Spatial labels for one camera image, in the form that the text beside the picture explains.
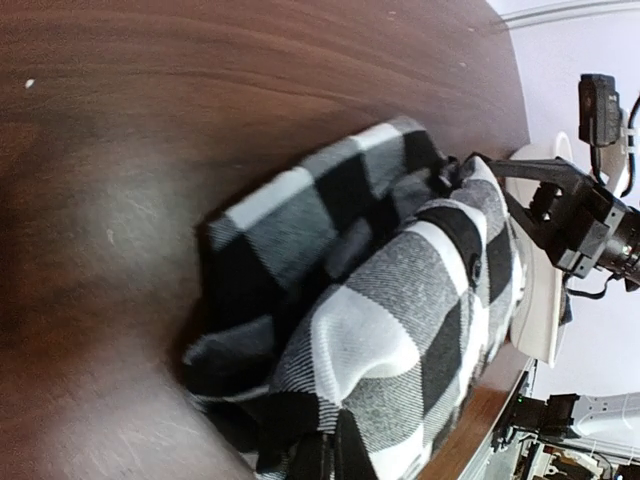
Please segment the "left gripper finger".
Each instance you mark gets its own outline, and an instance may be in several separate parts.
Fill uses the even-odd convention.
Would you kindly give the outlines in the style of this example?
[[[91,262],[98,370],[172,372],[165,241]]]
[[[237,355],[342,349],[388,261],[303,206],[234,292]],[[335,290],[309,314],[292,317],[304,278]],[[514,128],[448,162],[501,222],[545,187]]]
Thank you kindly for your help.
[[[334,441],[329,434],[310,434],[295,448],[287,478],[291,480],[330,480],[334,474]]]

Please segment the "black white checked shirt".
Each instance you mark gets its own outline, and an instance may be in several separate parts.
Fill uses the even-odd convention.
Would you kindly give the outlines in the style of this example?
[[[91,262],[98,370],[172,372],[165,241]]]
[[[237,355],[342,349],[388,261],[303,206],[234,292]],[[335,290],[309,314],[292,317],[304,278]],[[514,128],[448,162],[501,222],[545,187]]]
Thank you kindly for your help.
[[[332,479],[412,479],[502,346],[525,274],[500,185],[397,117],[304,158],[201,226],[196,405],[243,409],[259,479],[329,434]]]

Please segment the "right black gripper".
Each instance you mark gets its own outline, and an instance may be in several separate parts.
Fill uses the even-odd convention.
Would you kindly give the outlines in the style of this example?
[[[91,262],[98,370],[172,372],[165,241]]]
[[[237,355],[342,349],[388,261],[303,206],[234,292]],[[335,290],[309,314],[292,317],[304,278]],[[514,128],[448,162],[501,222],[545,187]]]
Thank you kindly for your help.
[[[551,263],[574,278],[607,271],[625,289],[639,289],[639,210],[561,159],[496,160],[479,152],[497,178],[540,182],[528,207],[511,193],[505,201],[511,217]]]

